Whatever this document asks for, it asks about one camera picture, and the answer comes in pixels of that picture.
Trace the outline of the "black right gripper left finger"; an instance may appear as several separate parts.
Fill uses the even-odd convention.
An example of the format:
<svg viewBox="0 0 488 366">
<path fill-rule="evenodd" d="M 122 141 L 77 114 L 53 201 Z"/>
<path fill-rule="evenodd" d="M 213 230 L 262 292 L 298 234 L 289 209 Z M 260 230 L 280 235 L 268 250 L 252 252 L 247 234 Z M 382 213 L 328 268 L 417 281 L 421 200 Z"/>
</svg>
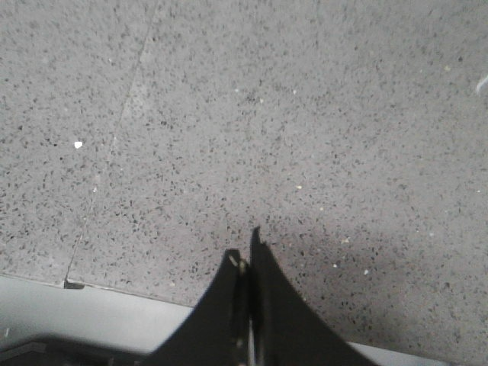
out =
<svg viewBox="0 0 488 366">
<path fill-rule="evenodd" d="M 144 365 L 247 365 L 249 274 L 237 249 L 224 252 L 209 288 Z"/>
</svg>

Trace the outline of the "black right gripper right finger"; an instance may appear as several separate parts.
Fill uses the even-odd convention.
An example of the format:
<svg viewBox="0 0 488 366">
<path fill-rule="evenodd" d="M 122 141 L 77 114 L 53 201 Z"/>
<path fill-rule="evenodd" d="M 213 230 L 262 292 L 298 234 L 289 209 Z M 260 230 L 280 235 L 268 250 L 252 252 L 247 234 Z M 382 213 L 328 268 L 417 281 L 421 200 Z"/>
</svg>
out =
<svg viewBox="0 0 488 366">
<path fill-rule="evenodd" d="M 259 228 L 250 244 L 252 331 L 257 365 L 374 365 L 335 334 L 288 281 Z"/>
</svg>

